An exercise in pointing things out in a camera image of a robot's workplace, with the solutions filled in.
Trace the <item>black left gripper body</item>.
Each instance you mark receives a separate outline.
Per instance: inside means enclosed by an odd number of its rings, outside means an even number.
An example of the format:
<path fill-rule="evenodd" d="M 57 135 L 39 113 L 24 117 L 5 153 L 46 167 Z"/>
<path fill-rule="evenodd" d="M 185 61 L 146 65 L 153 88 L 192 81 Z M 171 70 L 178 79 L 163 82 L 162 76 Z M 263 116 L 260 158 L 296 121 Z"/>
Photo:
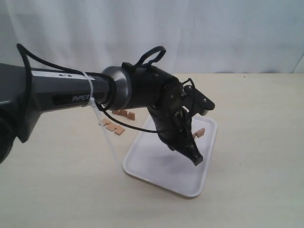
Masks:
<path fill-rule="evenodd" d="M 183 145 L 185 130 L 190 129 L 190 121 L 186 119 L 186 111 L 181 105 L 151 106 L 148 111 L 155 124 L 159 139 L 170 150 L 172 147 Z"/>

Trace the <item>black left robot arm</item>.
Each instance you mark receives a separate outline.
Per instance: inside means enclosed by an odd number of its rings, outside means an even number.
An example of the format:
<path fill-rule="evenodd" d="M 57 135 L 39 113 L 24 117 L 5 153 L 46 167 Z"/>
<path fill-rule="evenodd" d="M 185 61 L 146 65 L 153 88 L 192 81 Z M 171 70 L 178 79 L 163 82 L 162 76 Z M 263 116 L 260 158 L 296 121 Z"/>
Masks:
<path fill-rule="evenodd" d="M 123 64 L 84 76 L 1 64 L 0 158 L 7 158 L 15 139 L 29 139 L 42 113 L 86 106 L 93 98 L 98 109 L 147 108 L 159 139 L 198 165 L 203 156 L 191 132 L 192 116 L 203 113 L 198 96 L 197 89 L 155 66 Z"/>

